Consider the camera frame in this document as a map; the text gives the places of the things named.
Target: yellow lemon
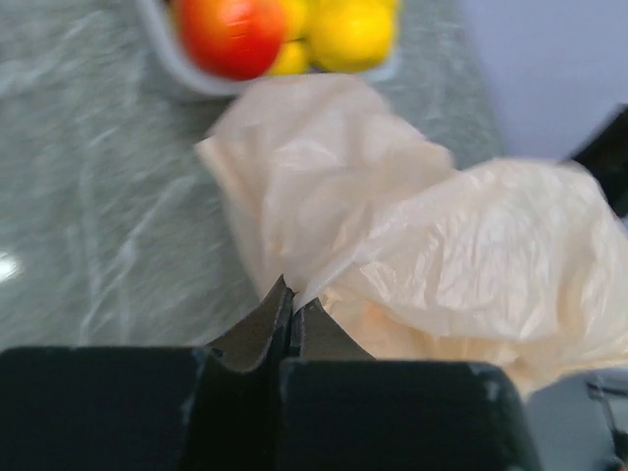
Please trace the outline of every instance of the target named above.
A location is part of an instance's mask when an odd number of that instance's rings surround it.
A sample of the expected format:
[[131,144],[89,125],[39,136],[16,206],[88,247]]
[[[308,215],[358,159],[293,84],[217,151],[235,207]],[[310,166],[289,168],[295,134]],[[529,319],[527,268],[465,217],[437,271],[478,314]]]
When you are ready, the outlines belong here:
[[319,0],[310,19],[316,65],[356,73],[381,64],[396,41],[396,14],[382,0]]
[[[323,5],[325,3],[334,3],[334,2],[341,2],[343,0],[310,0],[310,3],[312,4],[312,8],[316,8],[319,5]],[[401,7],[403,6],[403,2],[402,0],[380,0],[384,5],[386,5],[387,7],[389,7],[391,10],[393,10],[394,12],[397,12],[401,9]]]
[[285,42],[275,63],[266,73],[268,76],[305,74],[309,68],[307,47],[303,41]]
[[311,1],[313,0],[282,0],[286,10],[286,41],[302,39],[307,35]]

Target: marble surface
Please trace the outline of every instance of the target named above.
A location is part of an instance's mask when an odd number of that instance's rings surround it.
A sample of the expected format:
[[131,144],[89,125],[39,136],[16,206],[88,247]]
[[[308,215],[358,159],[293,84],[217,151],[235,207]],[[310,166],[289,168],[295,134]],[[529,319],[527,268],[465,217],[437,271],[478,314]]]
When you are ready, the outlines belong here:
[[[0,349],[197,344],[257,302],[191,147],[227,103],[149,91],[121,2],[0,3]],[[378,88],[461,167],[499,155],[454,0],[405,4]]]

